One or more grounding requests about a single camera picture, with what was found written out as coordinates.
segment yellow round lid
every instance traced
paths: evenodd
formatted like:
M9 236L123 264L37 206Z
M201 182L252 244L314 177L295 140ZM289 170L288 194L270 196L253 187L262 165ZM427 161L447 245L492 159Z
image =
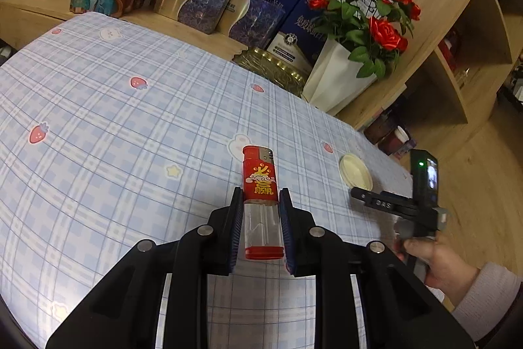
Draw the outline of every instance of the yellow round lid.
M339 161L339 173L343 181L352 187L372 190L372 177L362 160L354 154L345 154Z

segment white vase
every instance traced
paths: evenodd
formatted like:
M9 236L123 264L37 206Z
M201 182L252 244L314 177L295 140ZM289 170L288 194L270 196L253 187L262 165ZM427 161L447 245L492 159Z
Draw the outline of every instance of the white vase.
M363 64L349 61L349 54L338 42L328 39L305 84L302 98L327 114L336 115L367 89L377 79L376 75L357 78Z

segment artificial flower bouquet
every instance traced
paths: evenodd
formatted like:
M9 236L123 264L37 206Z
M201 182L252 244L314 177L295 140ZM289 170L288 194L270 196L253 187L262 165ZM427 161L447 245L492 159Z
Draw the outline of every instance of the artificial flower bouquet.
M349 60L361 62L357 77L383 78L396 68L407 49L407 30L421 10L412 0L309 0L309 7L324 10L314 30L327 34L350 51Z

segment wrist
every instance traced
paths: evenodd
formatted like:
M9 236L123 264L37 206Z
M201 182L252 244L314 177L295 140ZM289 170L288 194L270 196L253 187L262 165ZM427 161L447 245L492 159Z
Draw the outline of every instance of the wrist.
M478 268L464 263L461 268L458 268L453 279L445 285L446 288L441 290L454 306L458 306L469 292L479 273Z

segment transparent lighter body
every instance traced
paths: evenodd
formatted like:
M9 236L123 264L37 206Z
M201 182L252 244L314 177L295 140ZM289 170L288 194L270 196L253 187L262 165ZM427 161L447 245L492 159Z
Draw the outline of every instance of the transparent lighter body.
M252 259L280 259L283 243L278 205L264 202L248 200L244 204L245 253Z

